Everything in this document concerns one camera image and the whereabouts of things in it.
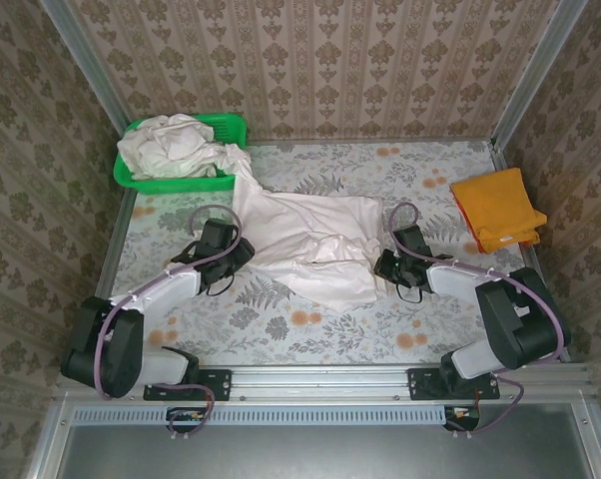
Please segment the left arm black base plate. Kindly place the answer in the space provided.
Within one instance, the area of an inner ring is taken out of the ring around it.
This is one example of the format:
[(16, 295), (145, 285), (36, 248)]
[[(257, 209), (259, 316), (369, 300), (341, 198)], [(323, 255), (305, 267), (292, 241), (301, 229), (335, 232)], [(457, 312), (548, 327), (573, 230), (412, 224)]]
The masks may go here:
[(229, 369), (198, 369), (187, 372), (178, 384), (146, 386), (143, 398), (146, 401), (204, 401), (210, 398), (207, 390), (193, 388), (193, 384), (210, 389), (216, 401), (228, 401), (232, 389), (232, 372)]

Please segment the crumpled white t-shirt pile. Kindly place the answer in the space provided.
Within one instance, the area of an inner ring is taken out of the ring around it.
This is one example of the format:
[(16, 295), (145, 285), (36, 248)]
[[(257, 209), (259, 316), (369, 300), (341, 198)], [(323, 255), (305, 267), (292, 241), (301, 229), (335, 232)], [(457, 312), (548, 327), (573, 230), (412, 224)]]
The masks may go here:
[(118, 151), (135, 181), (215, 178), (241, 156), (214, 140), (214, 129), (191, 116), (157, 116), (125, 133)]

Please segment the floral tablecloth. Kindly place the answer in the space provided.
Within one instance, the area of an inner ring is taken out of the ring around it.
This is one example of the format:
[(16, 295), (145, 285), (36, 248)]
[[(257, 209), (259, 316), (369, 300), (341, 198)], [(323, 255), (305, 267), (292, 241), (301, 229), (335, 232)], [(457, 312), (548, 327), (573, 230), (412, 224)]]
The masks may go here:
[[(417, 222), (434, 253), (501, 271), (524, 265), (519, 247), (482, 254), (451, 193), (453, 183), (492, 172), (487, 143), (395, 143), (250, 147), (256, 180), (276, 192), (379, 198), (400, 226)], [(110, 295), (157, 275), (220, 218), (228, 192), (136, 196)], [(172, 345), (209, 366), (435, 362), (485, 335), (476, 306), (406, 288), (345, 313), (309, 301), (249, 268), (234, 281), (151, 321), (152, 344)]]

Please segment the aluminium frame post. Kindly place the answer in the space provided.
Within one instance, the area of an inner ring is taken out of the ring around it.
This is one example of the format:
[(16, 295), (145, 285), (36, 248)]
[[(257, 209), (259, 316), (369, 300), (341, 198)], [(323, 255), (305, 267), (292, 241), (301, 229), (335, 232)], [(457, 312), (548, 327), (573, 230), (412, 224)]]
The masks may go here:
[(70, 0), (40, 0), (45, 12), (65, 42), (70, 54), (82, 71), (97, 100), (120, 137), (130, 124), (130, 119), (109, 79), (97, 49), (92, 45)]
[(520, 81), (491, 135), (491, 143), (503, 151), (533, 98), (565, 45), (588, 0), (559, 0)]

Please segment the aluminium table side rail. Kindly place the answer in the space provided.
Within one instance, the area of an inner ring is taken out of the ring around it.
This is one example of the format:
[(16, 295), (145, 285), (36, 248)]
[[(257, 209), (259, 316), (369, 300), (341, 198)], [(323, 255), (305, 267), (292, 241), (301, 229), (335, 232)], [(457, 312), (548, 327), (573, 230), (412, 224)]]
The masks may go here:
[(101, 324), (100, 311), (109, 304), (108, 297), (113, 289), (135, 199), (136, 194), (130, 190), (124, 193), (96, 289), (80, 303), (75, 314), (64, 362), (68, 367), (78, 368), (81, 375), (88, 375), (94, 368), (98, 328)]
[[(490, 157), (496, 171), (502, 171), (509, 169), (504, 154), (494, 147), (490, 142), (487, 143)], [(523, 258), (524, 264), (528, 267), (533, 268), (540, 276), (544, 284), (547, 284), (545, 276), (543, 274), (541, 265), (539, 263), (536, 251), (533, 246), (526, 246), (521, 244), (519, 246), (520, 254)], [(560, 353), (553, 353), (551, 356), (543, 357), (536, 361), (536, 364), (549, 364), (549, 363), (569, 363), (571, 361), (570, 354), (566, 347), (561, 349)]]

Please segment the green plastic basket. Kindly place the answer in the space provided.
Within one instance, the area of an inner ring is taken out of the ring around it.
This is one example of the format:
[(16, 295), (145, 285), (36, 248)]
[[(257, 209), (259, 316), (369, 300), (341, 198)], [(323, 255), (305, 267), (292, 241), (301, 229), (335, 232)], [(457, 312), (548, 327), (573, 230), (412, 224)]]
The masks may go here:
[[(225, 146), (235, 146), (238, 150), (246, 145), (247, 125), (240, 116), (227, 113), (188, 116), (212, 127), (216, 142)], [(139, 120), (131, 124), (125, 133), (137, 127), (143, 121), (145, 120)], [(131, 172), (123, 163), (119, 151), (113, 176), (120, 186), (133, 189), (144, 195), (230, 191), (234, 188), (235, 183), (233, 168), (219, 170), (215, 178), (135, 181)]]

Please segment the grey metal panel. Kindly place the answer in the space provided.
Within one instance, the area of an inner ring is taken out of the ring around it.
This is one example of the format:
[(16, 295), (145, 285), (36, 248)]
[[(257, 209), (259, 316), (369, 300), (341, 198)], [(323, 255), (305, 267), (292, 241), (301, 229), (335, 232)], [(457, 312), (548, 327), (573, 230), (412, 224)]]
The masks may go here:
[(50, 411), (26, 479), (601, 479), (601, 411), (524, 404), (478, 434), (244, 419), (175, 438), (66, 403)]

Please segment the aluminium table back rail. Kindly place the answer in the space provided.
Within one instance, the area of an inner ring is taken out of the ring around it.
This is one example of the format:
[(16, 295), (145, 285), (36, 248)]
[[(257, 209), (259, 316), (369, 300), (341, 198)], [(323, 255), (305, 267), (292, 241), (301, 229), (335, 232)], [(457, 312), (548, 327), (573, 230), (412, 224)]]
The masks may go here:
[(338, 145), (338, 144), (395, 144), (395, 143), (457, 143), (482, 142), (492, 144), (489, 137), (405, 137), (405, 138), (360, 138), (360, 139), (292, 139), (292, 140), (247, 140), (247, 147), (292, 145)]

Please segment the aluminium mounting rail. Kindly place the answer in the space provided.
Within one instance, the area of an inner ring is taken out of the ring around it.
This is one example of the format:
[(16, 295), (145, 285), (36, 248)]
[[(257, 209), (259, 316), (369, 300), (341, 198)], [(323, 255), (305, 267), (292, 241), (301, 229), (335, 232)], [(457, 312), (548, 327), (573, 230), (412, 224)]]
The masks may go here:
[[(231, 366), (221, 379), (221, 401), (254, 404), (390, 403), (413, 399), (437, 367), (433, 364)], [(499, 395), (494, 403), (509, 403), (524, 389), (527, 403), (567, 403), (596, 396), (582, 364), (524, 366), (499, 373), (489, 382)]]

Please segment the small circuit board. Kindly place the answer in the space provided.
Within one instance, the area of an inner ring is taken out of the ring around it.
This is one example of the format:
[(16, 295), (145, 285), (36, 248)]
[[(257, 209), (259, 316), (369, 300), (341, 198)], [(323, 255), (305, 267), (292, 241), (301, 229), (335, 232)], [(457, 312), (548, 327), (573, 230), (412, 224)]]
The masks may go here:
[(480, 412), (477, 406), (445, 406), (443, 427), (451, 432), (471, 432), (478, 426)]
[(167, 429), (172, 434), (192, 434), (207, 414), (206, 407), (175, 407), (166, 411)]

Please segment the folded orange t-shirt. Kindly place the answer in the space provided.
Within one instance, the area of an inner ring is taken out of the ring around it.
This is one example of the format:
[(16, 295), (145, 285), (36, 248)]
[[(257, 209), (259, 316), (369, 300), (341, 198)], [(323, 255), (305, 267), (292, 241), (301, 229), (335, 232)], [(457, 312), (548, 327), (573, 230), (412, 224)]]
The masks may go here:
[(454, 183), (451, 191), (481, 252), (540, 243), (547, 215), (533, 208), (519, 168)]

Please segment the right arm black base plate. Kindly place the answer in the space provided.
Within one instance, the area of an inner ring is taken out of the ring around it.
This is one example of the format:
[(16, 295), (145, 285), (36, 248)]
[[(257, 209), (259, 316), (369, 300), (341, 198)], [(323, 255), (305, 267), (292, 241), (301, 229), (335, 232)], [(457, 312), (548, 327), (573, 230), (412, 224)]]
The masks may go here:
[(411, 400), (499, 399), (498, 382), (489, 374), (464, 379), (456, 373), (445, 376), (439, 368), (407, 370)]

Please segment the white t-shirt with red print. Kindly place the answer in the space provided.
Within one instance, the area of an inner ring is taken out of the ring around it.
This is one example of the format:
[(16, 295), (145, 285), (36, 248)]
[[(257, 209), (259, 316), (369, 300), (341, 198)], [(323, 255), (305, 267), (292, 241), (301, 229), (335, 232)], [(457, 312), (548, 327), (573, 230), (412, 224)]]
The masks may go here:
[(254, 178), (250, 154), (226, 146), (233, 211), (255, 248), (249, 267), (336, 312), (387, 296), (373, 263), (382, 249), (382, 200), (274, 193)]

